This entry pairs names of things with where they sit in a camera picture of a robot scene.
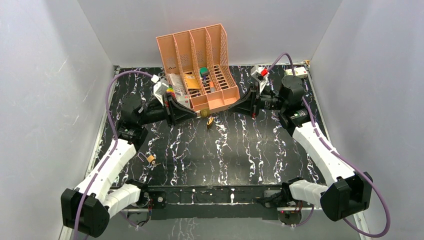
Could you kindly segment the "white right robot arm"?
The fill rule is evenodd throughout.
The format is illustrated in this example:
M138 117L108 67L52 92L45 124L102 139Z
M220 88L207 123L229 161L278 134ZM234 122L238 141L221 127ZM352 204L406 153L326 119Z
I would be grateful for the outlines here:
M260 110L278 112L281 126L309 154L325 184L297 177L282 183L277 198L288 207L295 207L300 201L310 203L336 222L369 208L372 187L368 181L371 177L341 161L335 155L335 149L327 149L328 141L310 119L303 101L304 93L302 79L288 75L282 78L278 93L260 90L259 84L255 83L229 107L229 111L252 118Z

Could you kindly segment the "large brass padlock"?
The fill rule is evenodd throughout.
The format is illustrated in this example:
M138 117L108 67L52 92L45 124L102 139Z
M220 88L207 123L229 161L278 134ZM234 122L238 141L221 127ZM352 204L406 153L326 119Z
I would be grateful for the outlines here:
M207 127L208 130L212 128L214 121L215 121L215 119L214 119L213 116L210 116L208 118L207 123L206 123L206 127Z

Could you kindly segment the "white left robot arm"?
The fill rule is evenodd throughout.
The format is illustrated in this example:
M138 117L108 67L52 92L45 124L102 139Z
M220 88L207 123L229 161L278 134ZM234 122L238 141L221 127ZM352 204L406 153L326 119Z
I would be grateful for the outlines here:
M147 124L166 121L172 127L197 116L169 93L161 100L154 97L147 107L136 99L123 100L107 152L81 183L65 189L60 197L63 225L97 238L127 206L151 208L153 199L146 183L130 179L116 190L111 190L112 184L146 140Z

